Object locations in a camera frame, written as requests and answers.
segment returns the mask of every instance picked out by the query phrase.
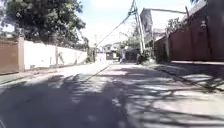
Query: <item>power line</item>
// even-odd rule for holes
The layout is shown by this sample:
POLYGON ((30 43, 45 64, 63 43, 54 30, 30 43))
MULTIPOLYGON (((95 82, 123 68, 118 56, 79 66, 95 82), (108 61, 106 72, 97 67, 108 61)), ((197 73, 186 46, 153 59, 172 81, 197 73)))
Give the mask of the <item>power line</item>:
POLYGON ((118 29, 123 23, 125 23, 125 21, 130 17, 130 15, 132 15, 132 9, 135 6, 135 0, 132 1, 132 5, 131 8, 129 9, 128 15, 127 17, 118 25, 116 26, 108 35, 106 35, 99 43, 96 44, 96 47, 102 43, 105 39, 107 39, 116 29, 118 29))
POLYGON ((128 18, 130 15, 128 15, 118 26, 116 26, 108 35, 106 35, 96 46, 98 46, 100 43, 102 43, 105 39, 107 39, 116 29, 118 29, 128 18))

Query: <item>building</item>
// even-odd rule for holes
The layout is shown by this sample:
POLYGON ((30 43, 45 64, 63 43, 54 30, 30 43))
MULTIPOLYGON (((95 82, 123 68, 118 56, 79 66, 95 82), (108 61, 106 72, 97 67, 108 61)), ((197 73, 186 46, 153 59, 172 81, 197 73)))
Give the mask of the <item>building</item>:
POLYGON ((141 22, 142 22, 142 29, 143 29, 143 35, 144 35, 144 41, 147 44, 150 42, 153 38, 152 34, 152 13, 151 9, 143 8, 141 14, 140 14, 141 22))
POLYGON ((107 44, 102 47, 104 53, 107 54, 107 60, 117 59, 117 50, 119 49, 121 42, 114 44, 107 44))

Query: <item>sidewalk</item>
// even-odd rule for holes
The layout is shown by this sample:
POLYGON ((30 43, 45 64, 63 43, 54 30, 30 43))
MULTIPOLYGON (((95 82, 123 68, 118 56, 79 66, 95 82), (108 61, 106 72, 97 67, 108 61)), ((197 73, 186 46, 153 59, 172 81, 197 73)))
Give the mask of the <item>sidewalk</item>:
POLYGON ((149 66, 209 89, 224 90, 224 63, 171 62, 149 66))
MULTIPOLYGON (((104 62, 100 63, 101 65, 108 65, 111 62, 104 62)), ((45 75, 50 73, 60 73, 60 72, 67 72, 66 74, 69 75, 69 73, 74 73, 76 71, 77 73, 81 72, 88 72, 90 69, 98 70, 97 65, 99 63, 91 63, 91 64, 85 64, 85 65, 74 65, 70 67, 64 67, 64 68, 51 68, 51 69, 43 69, 43 70, 37 70, 37 71, 27 71, 27 72, 21 72, 16 74, 9 74, 9 75, 0 75, 0 85, 2 84, 8 84, 10 82, 26 79, 26 78, 33 78, 38 75, 45 75)))

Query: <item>road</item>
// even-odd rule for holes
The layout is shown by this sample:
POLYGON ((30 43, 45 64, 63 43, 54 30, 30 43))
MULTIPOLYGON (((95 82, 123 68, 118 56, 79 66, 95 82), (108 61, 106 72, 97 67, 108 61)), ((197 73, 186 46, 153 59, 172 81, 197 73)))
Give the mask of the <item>road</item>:
POLYGON ((95 64, 78 69, 2 88, 2 127, 224 127, 221 93, 210 93, 135 64, 95 64))

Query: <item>tree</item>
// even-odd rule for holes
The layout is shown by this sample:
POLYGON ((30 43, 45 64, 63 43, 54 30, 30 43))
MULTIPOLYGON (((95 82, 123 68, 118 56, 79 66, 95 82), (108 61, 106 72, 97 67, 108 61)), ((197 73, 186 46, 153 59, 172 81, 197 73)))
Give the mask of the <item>tree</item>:
POLYGON ((24 30, 26 39, 58 45, 66 39, 70 46, 78 41, 77 31, 85 28, 77 13, 82 13, 77 0, 9 0, 6 9, 7 19, 24 30))
POLYGON ((179 21, 179 18, 168 20, 167 32, 172 33, 177 29, 182 27, 182 23, 179 21))
POLYGON ((198 3, 199 0, 190 0, 191 3, 195 4, 195 3, 198 3))

